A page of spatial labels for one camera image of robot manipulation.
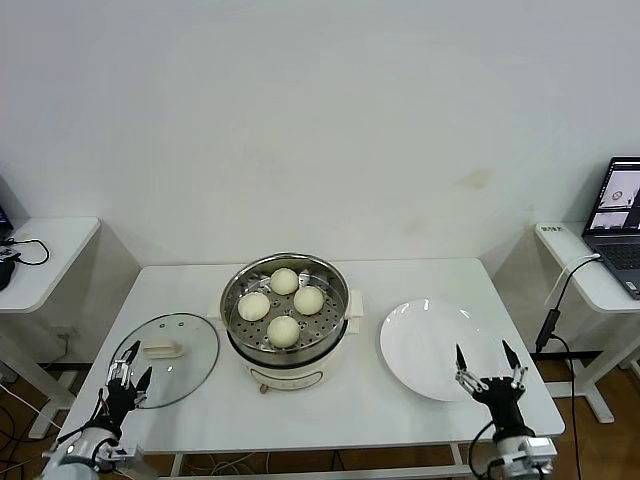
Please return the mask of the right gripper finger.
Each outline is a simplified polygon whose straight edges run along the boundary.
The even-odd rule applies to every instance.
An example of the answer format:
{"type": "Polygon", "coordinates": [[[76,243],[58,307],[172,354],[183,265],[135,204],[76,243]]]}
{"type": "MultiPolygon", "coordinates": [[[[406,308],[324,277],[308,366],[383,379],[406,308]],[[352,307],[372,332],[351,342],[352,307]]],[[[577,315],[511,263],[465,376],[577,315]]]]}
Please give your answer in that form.
{"type": "Polygon", "coordinates": [[[468,369],[459,345],[456,345],[455,380],[469,395],[480,394],[488,390],[488,385],[468,369]]]}
{"type": "Polygon", "coordinates": [[[505,340],[502,340],[502,346],[508,364],[512,369],[511,386],[516,390],[524,390],[524,380],[528,373],[528,367],[526,365],[522,365],[516,352],[509,346],[509,344],[505,340]]]}

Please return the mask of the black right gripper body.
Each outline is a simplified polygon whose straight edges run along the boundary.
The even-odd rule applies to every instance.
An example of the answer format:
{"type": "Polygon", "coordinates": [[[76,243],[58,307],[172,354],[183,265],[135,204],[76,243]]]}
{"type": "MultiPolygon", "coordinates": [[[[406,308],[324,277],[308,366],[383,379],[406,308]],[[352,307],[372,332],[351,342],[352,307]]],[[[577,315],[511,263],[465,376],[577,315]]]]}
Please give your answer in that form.
{"type": "Polygon", "coordinates": [[[495,428],[493,439],[532,437],[533,430],[525,424],[518,406],[524,390],[513,387],[511,377],[489,377],[481,381],[487,389],[474,390],[472,398],[489,409],[495,428]]]}

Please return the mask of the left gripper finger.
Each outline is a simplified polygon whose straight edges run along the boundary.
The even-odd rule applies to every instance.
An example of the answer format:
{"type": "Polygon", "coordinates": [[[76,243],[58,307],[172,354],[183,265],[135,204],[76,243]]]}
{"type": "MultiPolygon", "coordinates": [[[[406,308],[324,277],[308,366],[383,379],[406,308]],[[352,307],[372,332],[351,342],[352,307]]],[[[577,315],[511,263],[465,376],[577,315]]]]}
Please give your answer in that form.
{"type": "Polygon", "coordinates": [[[110,366],[110,381],[118,381],[121,385],[129,385],[131,381],[131,365],[140,348],[140,341],[135,341],[110,366]]]}
{"type": "Polygon", "coordinates": [[[149,366],[135,385],[135,404],[140,404],[147,398],[147,390],[150,385],[152,370],[153,368],[149,366]]]}

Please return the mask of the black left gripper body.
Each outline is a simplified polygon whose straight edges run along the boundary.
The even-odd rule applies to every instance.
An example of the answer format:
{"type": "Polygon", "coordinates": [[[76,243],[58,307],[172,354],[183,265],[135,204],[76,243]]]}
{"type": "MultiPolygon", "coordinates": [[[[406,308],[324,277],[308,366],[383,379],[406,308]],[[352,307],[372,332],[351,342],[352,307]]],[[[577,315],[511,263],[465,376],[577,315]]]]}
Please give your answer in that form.
{"type": "Polygon", "coordinates": [[[110,425],[121,425],[127,414],[135,409],[137,392],[128,379],[109,380],[107,391],[102,417],[110,425]]]}

